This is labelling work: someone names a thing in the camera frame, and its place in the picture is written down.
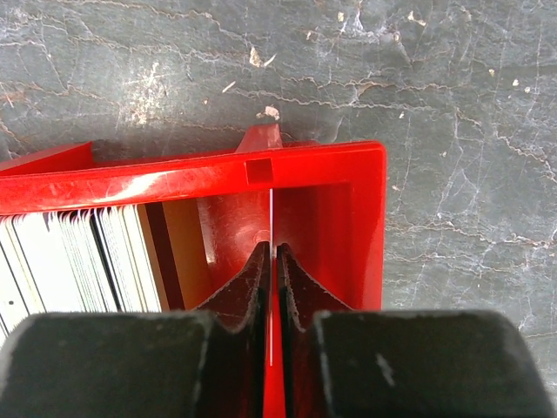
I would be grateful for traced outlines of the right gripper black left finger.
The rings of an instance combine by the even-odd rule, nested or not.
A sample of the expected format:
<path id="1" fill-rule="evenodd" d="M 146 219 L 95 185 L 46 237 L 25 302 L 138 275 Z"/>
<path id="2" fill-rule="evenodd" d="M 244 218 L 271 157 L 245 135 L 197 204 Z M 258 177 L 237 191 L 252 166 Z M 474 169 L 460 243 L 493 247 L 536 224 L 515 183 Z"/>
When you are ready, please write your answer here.
<path id="1" fill-rule="evenodd" d="M 260 417 L 269 246 L 191 311 L 43 313 L 1 350 L 4 417 Z"/>

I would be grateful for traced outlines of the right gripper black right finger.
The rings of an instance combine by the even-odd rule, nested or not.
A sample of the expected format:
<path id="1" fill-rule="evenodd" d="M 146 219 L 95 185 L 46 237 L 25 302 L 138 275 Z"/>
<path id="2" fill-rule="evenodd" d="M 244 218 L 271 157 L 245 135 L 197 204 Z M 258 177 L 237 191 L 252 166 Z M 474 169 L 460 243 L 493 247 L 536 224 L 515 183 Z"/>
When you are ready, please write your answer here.
<path id="1" fill-rule="evenodd" d="M 278 248 L 290 417 L 552 417 L 514 324 L 487 310 L 351 309 Z"/>

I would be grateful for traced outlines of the gold credit card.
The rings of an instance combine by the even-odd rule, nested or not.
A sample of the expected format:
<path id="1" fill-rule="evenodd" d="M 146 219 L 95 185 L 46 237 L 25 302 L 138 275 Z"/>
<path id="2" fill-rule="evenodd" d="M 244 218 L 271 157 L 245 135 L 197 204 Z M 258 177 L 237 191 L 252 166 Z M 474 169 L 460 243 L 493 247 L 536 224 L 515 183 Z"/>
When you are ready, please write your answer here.
<path id="1" fill-rule="evenodd" d="M 185 309 L 191 310 L 211 294 L 211 276 L 198 203 L 195 199 L 165 201 L 163 210 L 181 300 Z"/>

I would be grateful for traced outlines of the grey credit card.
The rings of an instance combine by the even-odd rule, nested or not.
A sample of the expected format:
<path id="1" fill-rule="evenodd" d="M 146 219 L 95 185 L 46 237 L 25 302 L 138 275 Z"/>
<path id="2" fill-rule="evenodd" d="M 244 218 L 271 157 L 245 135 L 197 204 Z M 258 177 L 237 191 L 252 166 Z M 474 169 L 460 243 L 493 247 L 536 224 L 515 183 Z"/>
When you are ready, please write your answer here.
<path id="1" fill-rule="evenodd" d="M 273 278 L 273 189 L 269 190 L 269 280 L 268 280 L 268 304 L 267 304 L 267 336 L 266 336 L 266 362 L 269 367 L 273 366 L 274 351 L 274 331 L 273 331 L 273 295 L 274 295 L 274 278 Z"/>

